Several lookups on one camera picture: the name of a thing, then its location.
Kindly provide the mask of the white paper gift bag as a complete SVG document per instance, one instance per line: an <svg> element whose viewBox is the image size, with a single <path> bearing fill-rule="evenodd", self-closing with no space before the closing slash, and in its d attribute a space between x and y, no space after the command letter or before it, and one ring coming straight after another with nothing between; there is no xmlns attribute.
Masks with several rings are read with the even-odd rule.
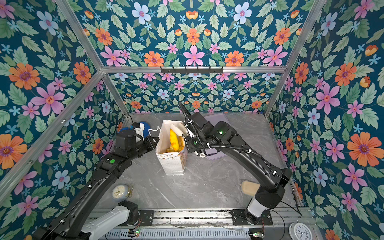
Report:
<svg viewBox="0 0 384 240"><path fill-rule="evenodd" d="M178 136L184 138L188 131L181 121L164 120L158 128L159 142L156 147L156 156L167 175L182 175L184 173L188 150L186 145L181 152L173 152L170 149L170 129Z"/></svg>

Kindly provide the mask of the small yellow fake bread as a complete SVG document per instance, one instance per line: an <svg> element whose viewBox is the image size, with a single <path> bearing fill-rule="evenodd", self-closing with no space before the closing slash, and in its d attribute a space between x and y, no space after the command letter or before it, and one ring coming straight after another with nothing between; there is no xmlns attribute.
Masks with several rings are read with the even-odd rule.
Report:
<svg viewBox="0 0 384 240"><path fill-rule="evenodd" d="M179 152L180 150L180 144L179 144L179 136L170 129L170 149L173 152Z"/></svg>

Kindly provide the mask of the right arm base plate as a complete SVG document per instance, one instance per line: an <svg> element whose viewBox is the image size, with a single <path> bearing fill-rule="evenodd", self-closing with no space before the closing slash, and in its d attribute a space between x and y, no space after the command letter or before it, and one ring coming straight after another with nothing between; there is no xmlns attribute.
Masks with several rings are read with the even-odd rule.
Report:
<svg viewBox="0 0 384 240"><path fill-rule="evenodd" d="M260 217L248 213L246 209L233 209L229 212L235 226L272 226L273 219L270 210L263 211Z"/></svg>

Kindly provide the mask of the fake bagel ring bread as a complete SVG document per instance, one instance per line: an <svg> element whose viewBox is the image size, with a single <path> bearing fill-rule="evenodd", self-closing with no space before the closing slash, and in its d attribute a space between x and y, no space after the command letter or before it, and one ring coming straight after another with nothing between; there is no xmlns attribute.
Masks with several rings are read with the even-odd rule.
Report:
<svg viewBox="0 0 384 240"><path fill-rule="evenodd" d="M178 142L179 142L179 152L181 152L185 147L185 140L183 137L178 136Z"/></svg>

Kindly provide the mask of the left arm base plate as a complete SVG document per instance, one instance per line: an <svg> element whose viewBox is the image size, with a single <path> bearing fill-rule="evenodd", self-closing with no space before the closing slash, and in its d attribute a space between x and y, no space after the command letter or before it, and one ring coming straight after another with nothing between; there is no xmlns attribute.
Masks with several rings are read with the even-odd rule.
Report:
<svg viewBox="0 0 384 240"><path fill-rule="evenodd" d="M133 226L152 226L154 220L155 211L154 210L138 210L133 214Z"/></svg>

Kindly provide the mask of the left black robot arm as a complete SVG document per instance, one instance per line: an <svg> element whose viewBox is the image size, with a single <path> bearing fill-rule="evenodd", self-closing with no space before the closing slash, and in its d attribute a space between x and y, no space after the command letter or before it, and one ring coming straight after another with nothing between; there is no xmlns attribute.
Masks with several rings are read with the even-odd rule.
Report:
<svg viewBox="0 0 384 240"><path fill-rule="evenodd" d="M91 234L82 231L87 217L95 208L101 197L132 165L134 159L154 150L158 137L141 137L135 130L122 130L116 135L114 149L97 163L91 180L55 218L48 227L38 228L33 240L85 240Z"/></svg>

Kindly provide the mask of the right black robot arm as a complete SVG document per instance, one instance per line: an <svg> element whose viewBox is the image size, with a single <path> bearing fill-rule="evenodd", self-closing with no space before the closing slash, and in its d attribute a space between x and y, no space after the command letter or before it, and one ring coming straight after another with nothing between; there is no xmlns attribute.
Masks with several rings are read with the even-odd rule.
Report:
<svg viewBox="0 0 384 240"><path fill-rule="evenodd" d="M241 135L228 123L220 121L212 125L200 113L190 114L182 102L179 108L185 117L188 130L185 137L189 153L216 150L231 157L250 172L260 187L245 209L246 219L256 224L266 210L274 209L285 195L285 186L290 182L292 171L278 168L251 148Z"/></svg>

